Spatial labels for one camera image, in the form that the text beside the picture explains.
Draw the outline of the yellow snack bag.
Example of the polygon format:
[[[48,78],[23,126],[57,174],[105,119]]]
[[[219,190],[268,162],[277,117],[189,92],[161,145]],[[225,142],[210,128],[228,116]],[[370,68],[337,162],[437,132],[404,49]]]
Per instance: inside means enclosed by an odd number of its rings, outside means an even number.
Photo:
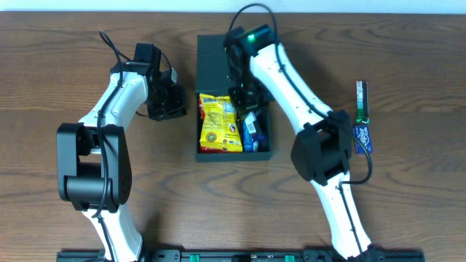
[[[205,111],[200,134],[202,153],[241,153],[237,112],[229,96],[200,94]]]

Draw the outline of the dark green box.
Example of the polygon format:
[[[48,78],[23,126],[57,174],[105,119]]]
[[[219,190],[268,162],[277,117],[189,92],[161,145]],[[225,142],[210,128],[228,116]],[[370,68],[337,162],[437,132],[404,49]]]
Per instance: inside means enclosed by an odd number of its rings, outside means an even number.
[[[229,94],[232,83],[227,79],[229,69],[224,51],[225,35],[199,35],[197,37],[197,72],[195,97],[205,93],[214,96]],[[198,162],[252,162],[268,161],[272,157],[272,126],[269,106],[264,106],[258,117],[266,140],[256,152],[204,153],[196,145],[195,158]]]

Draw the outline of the blue cookie roll pack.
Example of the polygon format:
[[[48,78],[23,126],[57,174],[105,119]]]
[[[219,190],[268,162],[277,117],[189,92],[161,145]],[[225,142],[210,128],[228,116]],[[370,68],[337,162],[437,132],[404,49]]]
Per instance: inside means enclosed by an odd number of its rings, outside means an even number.
[[[246,130],[246,124],[242,124],[243,134],[243,151],[244,152],[257,152],[259,150],[259,141],[253,140],[249,132]]]

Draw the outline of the dark navy chocolate bar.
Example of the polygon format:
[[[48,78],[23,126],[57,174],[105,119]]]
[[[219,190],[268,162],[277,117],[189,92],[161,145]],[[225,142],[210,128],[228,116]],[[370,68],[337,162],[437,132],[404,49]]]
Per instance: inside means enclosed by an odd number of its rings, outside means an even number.
[[[262,128],[257,120],[256,114],[253,111],[247,114],[244,123],[246,124],[246,130],[249,132],[253,140],[266,140],[265,134],[263,133]]]

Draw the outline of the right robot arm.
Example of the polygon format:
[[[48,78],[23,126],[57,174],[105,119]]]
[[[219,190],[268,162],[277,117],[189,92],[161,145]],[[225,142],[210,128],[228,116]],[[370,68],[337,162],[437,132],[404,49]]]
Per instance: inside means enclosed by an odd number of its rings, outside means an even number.
[[[252,111],[275,100],[295,132],[291,159],[323,205],[334,250],[347,261],[367,261],[371,240],[365,233],[350,186],[350,119],[311,91],[268,25],[250,31],[229,29],[224,40],[230,93],[236,107]]]

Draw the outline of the blue Eclipse mint pack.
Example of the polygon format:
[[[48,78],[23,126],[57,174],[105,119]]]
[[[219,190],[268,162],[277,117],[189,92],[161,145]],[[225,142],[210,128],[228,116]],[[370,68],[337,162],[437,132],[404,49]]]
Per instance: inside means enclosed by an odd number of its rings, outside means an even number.
[[[373,147],[371,143],[371,136],[370,136],[368,125],[364,125],[364,124],[355,125],[353,127],[353,132],[356,138],[367,149],[368,153],[371,154],[373,152]],[[356,154],[364,154],[363,147],[358,142],[355,142],[355,151],[356,151]]]

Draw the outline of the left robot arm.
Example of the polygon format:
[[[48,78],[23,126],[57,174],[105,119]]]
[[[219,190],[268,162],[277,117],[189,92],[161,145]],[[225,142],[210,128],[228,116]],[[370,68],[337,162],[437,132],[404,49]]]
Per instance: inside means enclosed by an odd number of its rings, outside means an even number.
[[[164,121],[186,115],[183,90],[173,67],[162,71],[161,50],[138,43],[133,58],[118,55],[106,91],[76,123],[56,132],[60,198],[90,220],[104,248],[64,250],[57,261],[150,261],[127,201],[132,167],[126,132],[140,106],[147,117]]]

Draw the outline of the red candy bag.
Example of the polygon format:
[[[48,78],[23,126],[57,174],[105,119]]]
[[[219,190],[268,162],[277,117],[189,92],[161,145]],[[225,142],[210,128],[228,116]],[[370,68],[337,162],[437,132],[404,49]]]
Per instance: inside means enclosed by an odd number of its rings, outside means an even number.
[[[198,109],[199,109],[199,113],[200,113],[200,119],[201,121],[204,121],[205,119],[205,111],[203,109],[203,103],[202,103],[202,98],[201,96],[199,96],[199,99],[198,99]]]

